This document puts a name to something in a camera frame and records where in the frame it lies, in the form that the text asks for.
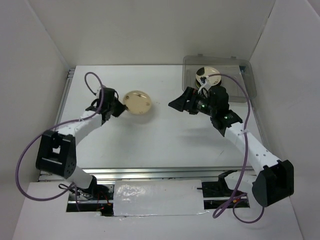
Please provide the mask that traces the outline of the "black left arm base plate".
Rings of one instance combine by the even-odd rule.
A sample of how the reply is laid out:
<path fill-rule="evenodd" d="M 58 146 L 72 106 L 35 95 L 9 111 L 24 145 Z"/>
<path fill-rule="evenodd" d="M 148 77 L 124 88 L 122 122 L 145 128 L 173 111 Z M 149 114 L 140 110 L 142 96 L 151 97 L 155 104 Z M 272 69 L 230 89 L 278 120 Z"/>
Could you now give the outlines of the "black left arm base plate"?
<path fill-rule="evenodd" d="M 110 203 L 114 199 L 114 184 L 99 184 L 97 189 L 93 193 L 84 192 L 84 190 L 78 188 L 77 194 L 75 194 L 74 187 L 69 191 L 69 200 L 78 201 L 107 201 Z"/>

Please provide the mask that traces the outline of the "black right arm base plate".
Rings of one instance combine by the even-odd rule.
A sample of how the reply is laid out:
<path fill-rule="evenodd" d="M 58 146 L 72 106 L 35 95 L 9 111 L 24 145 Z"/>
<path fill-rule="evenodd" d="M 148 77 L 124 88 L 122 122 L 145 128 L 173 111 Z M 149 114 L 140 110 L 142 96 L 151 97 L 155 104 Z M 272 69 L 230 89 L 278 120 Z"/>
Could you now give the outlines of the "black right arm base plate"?
<path fill-rule="evenodd" d="M 196 189 L 202 191 L 203 197 L 208 200 L 227 200 L 233 193 L 224 180 L 205 181 Z"/>

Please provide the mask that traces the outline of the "cream plate with brown motifs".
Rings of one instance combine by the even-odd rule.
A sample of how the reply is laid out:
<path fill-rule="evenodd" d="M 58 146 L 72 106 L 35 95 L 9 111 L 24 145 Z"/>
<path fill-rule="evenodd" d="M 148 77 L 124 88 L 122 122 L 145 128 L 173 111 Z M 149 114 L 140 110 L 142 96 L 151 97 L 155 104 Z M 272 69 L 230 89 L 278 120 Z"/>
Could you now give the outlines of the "cream plate with brown motifs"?
<path fill-rule="evenodd" d="M 126 93 L 122 100 L 127 111 L 133 115 L 146 114 L 152 107 L 150 96 L 140 90 L 133 90 Z"/>

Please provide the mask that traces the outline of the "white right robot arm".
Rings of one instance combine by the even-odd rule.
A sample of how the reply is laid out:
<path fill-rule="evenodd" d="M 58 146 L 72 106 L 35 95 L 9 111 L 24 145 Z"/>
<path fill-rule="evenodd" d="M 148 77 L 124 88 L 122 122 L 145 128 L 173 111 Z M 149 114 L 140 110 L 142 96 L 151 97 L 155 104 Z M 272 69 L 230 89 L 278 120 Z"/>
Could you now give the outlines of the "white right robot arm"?
<path fill-rule="evenodd" d="M 259 205 L 268 207 L 294 194 L 293 164 L 269 152 L 247 130 L 243 120 L 230 109 L 229 95 L 224 87 L 211 87 L 207 97 L 188 87 L 168 106 L 190 115 L 208 115 L 213 127 L 247 157 L 257 175 L 251 191 Z"/>

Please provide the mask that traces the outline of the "cream plate with black patch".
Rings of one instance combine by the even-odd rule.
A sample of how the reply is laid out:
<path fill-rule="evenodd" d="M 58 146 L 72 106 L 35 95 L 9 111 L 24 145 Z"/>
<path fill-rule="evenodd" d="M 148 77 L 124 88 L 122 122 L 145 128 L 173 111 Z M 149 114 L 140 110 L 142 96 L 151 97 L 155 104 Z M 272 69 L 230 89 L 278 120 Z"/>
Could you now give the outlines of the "cream plate with black patch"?
<path fill-rule="evenodd" d="M 220 72 L 214 67 L 204 66 L 196 71 L 195 80 L 201 81 L 202 83 L 219 82 L 222 81 L 222 77 L 219 73 Z"/>

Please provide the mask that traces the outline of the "black glossy plate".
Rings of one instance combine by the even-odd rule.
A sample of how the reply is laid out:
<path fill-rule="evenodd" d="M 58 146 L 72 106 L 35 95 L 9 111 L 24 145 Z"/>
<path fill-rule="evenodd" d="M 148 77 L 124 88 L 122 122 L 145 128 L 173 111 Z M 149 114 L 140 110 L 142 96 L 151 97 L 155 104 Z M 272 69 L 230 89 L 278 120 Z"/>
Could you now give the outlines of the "black glossy plate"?
<path fill-rule="evenodd" d="M 195 81 L 195 85 L 198 89 L 200 89 L 202 86 L 204 86 L 205 89 L 209 90 L 211 87 L 213 86 L 220 86 L 222 84 L 222 81 L 219 81 L 219 82 L 201 82 L 201 81 L 198 81 L 196 80 Z"/>

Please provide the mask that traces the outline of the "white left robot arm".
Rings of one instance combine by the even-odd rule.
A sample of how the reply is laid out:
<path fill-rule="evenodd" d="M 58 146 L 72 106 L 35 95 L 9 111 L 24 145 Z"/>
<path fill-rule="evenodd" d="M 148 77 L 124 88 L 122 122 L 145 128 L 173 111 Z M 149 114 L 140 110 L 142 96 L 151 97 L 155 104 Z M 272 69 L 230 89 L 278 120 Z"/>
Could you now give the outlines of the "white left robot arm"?
<path fill-rule="evenodd" d="M 76 147 L 91 132 L 100 128 L 111 117 L 119 117 L 126 109 L 119 101 L 115 89 L 103 87 L 80 119 L 57 131 L 46 130 L 41 135 L 35 167 L 75 183 L 86 199 L 94 199 L 100 189 L 107 188 L 99 186 L 96 177 L 77 166 Z"/>

